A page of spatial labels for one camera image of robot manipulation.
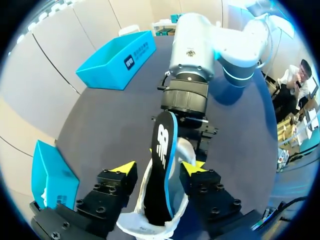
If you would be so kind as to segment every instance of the white shoe upper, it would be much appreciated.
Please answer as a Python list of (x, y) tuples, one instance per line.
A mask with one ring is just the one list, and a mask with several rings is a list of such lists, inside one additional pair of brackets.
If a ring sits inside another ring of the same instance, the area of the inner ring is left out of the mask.
[(174, 212), (171, 221), (165, 222), (164, 226), (156, 226), (149, 223), (145, 217), (144, 199), (146, 187), (152, 169), (152, 159), (150, 160), (140, 187), (140, 193), (133, 212), (121, 213), (116, 225), (125, 233), (136, 237), (137, 240), (167, 240), (173, 236), (178, 226), (180, 218), (184, 214), (188, 205), (188, 196), (185, 194), (180, 182), (180, 163), (187, 162), (196, 165), (196, 154), (191, 143), (178, 138), (174, 161), (168, 179), (169, 201)]

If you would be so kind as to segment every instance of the label on bin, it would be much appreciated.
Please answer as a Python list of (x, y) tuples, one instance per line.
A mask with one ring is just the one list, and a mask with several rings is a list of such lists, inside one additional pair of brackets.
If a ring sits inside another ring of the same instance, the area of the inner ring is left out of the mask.
[(131, 54), (125, 58), (124, 64), (128, 70), (130, 70), (135, 65), (135, 61)]
[(149, 49), (148, 42), (144, 42), (136, 51), (134, 51), (134, 57), (136, 60), (142, 57), (143, 54)]
[(57, 203), (57, 204), (66, 205), (66, 203), (67, 203), (67, 196), (65, 196), (65, 195), (58, 195), (58, 197), (56, 198), (56, 203)]

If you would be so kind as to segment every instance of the man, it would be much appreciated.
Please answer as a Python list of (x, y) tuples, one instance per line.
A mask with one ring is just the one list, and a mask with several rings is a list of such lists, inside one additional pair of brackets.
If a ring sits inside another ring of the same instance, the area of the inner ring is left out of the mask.
[(308, 79), (311, 78), (312, 71), (309, 63), (302, 59), (300, 67), (290, 65), (284, 76), (278, 79), (280, 92), (272, 101), (274, 110), (281, 108), (275, 114), (276, 122), (280, 123), (295, 109), (299, 109), (300, 99), (309, 94)]

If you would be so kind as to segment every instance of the black insole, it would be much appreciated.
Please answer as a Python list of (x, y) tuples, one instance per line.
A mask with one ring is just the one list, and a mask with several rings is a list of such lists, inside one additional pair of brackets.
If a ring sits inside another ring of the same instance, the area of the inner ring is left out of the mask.
[(160, 113), (153, 127), (151, 142), (152, 170), (144, 197), (144, 213), (152, 225), (164, 226), (165, 222), (172, 220), (169, 211), (171, 208), (168, 201), (169, 196), (166, 196), (165, 189), (168, 188), (166, 178), (169, 178), (169, 174), (167, 171), (171, 169), (177, 138), (176, 116), (168, 111)]

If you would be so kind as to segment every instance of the gray table surface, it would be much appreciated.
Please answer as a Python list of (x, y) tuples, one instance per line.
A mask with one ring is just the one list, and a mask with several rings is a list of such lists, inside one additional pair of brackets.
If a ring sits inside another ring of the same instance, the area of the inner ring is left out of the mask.
[[(169, 68), (173, 37), (155, 37), (156, 52), (136, 73), (124, 91), (87, 88), (69, 114), (56, 146), (80, 180), (77, 198), (96, 183), (102, 169), (130, 161), (138, 166), (138, 181), (123, 212), (132, 212), (142, 176), (151, 158), (151, 116), (161, 112), (159, 80)], [(230, 85), (222, 66), (215, 65), (209, 84), (207, 117), (219, 129), (210, 141), (207, 169), (221, 175), (221, 183), (242, 201), (243, 214), (264, 212), (277, 168), (277, 124), (272, 100), (261, 71), (245, 88)], [(206, 233), (188, 211), (173, 239), (206, 239)], [(108, 239), (133, 239), (117, 227)]]

